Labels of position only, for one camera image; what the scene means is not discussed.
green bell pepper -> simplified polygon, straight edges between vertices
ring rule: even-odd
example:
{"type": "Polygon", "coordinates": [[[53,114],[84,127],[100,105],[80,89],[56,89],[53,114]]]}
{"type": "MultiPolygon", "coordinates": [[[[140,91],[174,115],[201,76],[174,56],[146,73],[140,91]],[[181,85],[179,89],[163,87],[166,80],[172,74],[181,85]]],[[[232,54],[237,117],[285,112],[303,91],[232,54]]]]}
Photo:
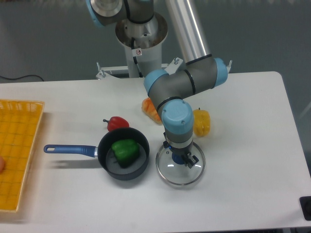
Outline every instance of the green bell pepper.
{"type": "Polygon", "coordinates": [[[133,139],[119,140],[112,144],[111,149],[123,168],[130,166],[139,157],[139,145],[133,139]]]}

cable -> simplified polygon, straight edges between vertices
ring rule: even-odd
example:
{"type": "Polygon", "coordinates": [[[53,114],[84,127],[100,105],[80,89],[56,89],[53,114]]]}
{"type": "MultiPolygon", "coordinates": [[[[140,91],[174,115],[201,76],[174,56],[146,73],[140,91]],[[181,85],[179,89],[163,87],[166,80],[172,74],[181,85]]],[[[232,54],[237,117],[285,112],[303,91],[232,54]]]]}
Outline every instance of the cable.
{"type": "Polygon", "coordinates": [[[40,77],[39,75],[36,75],[36,74],[29,74],[29,75],[21,76],[21,77],[14,78],[14,79],[6,78],[6,77],[3,77],[3,76],[0,75],[0,78],[6,79],[6,80],[18,80],[18,79],[23,79],[23,78],[27,78],[27,77],[37,77],[41,81],[44,82],[44,79],[42,77],[40,77]]]}
{"type": "MultiPolygon", "coordinates": [[[[132,37],[132,42],[131,42],[131,49],[134,50],[134,42],[135,42],[135,38],[132,37]]],[[[134,63],[137,67],[137,71],[138,71],[138,74],[139,74],[139,77],[140,78],[143,78],[144,76],[142,75],[141,71],[140,71],[140,68],[139,68],[139,65],[138,65],[138,61],[137,61],[137,58],[135,56],[133,56],[133,60],[134,60],[134,63]]]]}

white table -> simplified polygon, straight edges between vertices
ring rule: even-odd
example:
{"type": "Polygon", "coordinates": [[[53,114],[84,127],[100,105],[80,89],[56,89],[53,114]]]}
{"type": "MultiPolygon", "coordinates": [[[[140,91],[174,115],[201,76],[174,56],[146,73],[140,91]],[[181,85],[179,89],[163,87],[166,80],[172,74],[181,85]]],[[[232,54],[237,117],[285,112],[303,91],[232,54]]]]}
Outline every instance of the white table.
{"type": "Polygon", "coordinates": [[[1,84],[0,98],[42,100],[45,110],[22,203],[0,213],[0,232],[159,233],[310,226],[299,204],[311,180],[282,77],[230,74],[225,84],[186,99],[209,111],[211,132],[194,141],[207,168],[191,188],[158,175],[163,126],[141,111],[143,79],[1,84]],[[45,154],[46,144],[98,145],[103,118],[121,116],[145,134],[143,175],[117,181],[96,159],[45,154]]]}

red bell pepper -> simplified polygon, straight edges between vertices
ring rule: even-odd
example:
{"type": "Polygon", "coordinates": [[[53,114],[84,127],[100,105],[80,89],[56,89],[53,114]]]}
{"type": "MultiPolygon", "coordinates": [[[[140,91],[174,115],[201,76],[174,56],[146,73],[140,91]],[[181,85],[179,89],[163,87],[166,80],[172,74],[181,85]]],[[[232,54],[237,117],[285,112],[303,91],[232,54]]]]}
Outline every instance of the red bell pepper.
{"type": "Polygon", "coordinates": [[[110,118],[110,120],[104,119],[103,122],[108,123],[107,129],[109,132],[112,130],[115,130],[117,128],[130,127],[129,123],[125,119],[123,119],[122,117],[119,117],[119,116],[113,116],[110,118]]]}

blue joint cap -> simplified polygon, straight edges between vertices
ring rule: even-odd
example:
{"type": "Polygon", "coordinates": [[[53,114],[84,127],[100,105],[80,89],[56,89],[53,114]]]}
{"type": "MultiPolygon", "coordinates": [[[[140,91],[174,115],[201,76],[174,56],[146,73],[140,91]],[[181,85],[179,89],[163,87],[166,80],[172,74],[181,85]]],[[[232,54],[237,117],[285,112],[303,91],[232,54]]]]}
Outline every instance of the blue joint cap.
{"type": "Polygon", "coordinates": [[[193,129],[193,112],[184,100],[169,101],[162,110],[162,122],[166,130],[184,134],[193,129]]]}
{"type": "Polygon", "coordinates": [[[219,86],[223,84],[228,78],[228,70],[227,66],[225,65],[224,61],[220,58],[214,58],[216,65],[217,65],[217,78],[215,86],[219,86]]]}
{"type": "Polygon", "coordinates": [[[147,74],[145,80],[144,80],[144,86],[149,96],[149,91],[151,89],[151,86],[155,83],[155,81],[162,77],[163,75],[169,75],[168,72],[166,72],[163,69],[156,69],[154,71],[151,71],[149,74],[147,74]]]}
{"type": "Polygon", "coordinates": [[[98,19],[96,18],[95,14],[94,14],[94,12],[93,12],[93,9],[92,9],[92,6],[91,6],[91,0],[86,0],[86,5],[87,5],[89,14],[91,15],[91,18],[92,18],[94,24],[95,24],[97,27],[99,27],[99,28],[104,27],[103,24],[101,24],[100,21],[98,21],[98,19]]]}

